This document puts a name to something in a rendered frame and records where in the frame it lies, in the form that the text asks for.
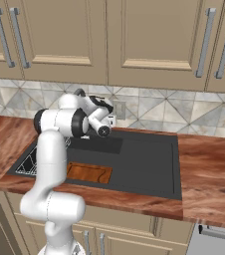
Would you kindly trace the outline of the dark grey sink basin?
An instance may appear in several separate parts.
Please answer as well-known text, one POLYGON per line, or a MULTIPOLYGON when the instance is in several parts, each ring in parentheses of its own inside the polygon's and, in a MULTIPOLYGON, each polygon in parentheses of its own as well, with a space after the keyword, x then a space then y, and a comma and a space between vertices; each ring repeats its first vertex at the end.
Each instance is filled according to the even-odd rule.
POLYGON ((113 130, 67 138, 71 162, 112 169, 107 183, 73 179, 72 184, 180 200, 178 138, 175 135, 113 130))

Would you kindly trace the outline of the brown wooden cutting board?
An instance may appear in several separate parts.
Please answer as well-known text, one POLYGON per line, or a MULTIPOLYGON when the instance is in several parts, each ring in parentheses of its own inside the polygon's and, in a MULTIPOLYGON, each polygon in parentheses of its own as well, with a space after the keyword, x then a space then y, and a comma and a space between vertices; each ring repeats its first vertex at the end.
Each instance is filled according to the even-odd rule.
POLYGON ((92 165, 70 161, 67 166, 67 178, 108 184, 113 169, 108 166, 92 165))

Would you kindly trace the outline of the beige panel under sink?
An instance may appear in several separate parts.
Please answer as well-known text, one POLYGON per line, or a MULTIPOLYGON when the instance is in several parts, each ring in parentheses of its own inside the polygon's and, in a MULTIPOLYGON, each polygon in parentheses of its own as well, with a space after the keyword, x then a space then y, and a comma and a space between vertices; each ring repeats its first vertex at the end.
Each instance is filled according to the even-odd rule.
POLYGON ((95 228, 97 249, 97 228, 175 242, 187 247, 194 228, 190 222, 94 206, 87 207, 84 219, 78 224, 95 228))

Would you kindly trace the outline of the black white patterned object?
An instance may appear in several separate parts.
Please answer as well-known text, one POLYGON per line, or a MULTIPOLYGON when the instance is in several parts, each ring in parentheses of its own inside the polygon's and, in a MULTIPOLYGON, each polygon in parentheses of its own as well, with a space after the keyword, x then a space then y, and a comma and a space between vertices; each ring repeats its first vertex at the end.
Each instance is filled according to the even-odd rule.
POLYGON ((36 159, 35 147, 32 147, 23 155, 19 166, 16 168, 15 172, 18 174, 26 174, 30 176, 35 176, 37 173, 37 159, 36 159))

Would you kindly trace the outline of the beige base cupboard door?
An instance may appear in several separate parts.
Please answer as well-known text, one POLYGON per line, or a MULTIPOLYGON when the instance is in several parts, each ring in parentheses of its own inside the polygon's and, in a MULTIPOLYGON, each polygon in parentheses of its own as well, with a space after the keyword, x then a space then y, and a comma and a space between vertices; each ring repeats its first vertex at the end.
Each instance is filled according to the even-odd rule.
MULTIPOLYGON (((47 243, 45 224, 43 222, 33 221, 25 218, 23 221, 22 230, 31 255, 37 255, 47 243)), ((74 236, 86 251, 85 230, 89 231, 89 243, 92 255, 97 255, 98 249, 96 244, 95 228, 82 224, 73 225, 74 236)))
POLYGON ((187 246, 135 234, 96 229, 101 255, 100 233, 105 234, 106 255, 186 255, 187 246))

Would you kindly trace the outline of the grey dishwasher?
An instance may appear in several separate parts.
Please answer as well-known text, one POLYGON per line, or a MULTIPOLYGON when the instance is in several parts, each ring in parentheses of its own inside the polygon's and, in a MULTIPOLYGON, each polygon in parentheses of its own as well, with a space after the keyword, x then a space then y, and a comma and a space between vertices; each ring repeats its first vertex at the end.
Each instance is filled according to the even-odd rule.
MULTIPOLYGON (((225 239, 200 234, 198 232, 199 225, 203 224, 196 223, 194 226, 186 255, 225 255, 225 239)), ((225 232, 225 228, 222 227, 203 226, 225 232)))

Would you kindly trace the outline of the grey wall outlet plate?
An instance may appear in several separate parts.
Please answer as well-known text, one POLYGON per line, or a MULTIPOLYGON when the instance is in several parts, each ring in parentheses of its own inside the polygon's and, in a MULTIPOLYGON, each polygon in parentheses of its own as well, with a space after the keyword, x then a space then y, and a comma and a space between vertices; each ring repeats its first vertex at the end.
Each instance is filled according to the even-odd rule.
POLYGON ((125 102, 113 101, 113 113, 118 120, 125 119, 125 102))

